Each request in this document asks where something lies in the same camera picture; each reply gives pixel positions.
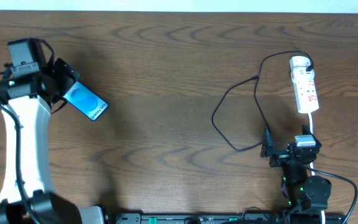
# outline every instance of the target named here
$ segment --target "white wall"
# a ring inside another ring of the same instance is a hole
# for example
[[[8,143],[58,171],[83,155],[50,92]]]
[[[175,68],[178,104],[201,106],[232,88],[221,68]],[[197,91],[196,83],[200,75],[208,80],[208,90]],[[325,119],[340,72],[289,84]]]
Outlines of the white wall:
[[[0,9],[358,13],[358,0],[0,0]]]

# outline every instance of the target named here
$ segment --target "white power strip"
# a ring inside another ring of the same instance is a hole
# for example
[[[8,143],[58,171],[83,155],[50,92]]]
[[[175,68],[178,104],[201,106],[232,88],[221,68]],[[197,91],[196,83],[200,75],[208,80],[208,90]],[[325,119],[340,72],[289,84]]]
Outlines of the white power strip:
[[[291,79],[299,113],[311,113],[319,108],[314,85],[314,70],[306,71],[309,65],[310,60],[307,57],[295,56],[290,60]]]

